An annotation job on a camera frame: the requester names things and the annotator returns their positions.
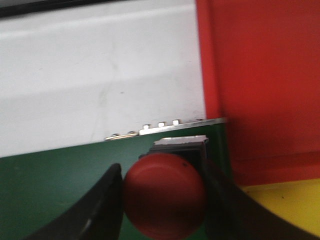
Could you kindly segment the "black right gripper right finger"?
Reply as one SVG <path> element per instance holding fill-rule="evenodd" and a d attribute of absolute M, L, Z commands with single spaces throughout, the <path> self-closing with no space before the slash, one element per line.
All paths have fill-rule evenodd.
<path fill-rule="evenodd" d="M 208 207 L 204 221 L 210 240 L 316 240 L 275 215 L 236 186 L 211 160 L 203 162 Z"/>

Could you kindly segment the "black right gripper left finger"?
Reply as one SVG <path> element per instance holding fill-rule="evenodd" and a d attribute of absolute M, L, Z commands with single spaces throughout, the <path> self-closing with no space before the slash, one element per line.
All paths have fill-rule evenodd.
<path fill-rule="evenodd" d="M 112 164 L 74 205 L 26 240 L 117 240 L 124 208 L 121 165 Z"/>

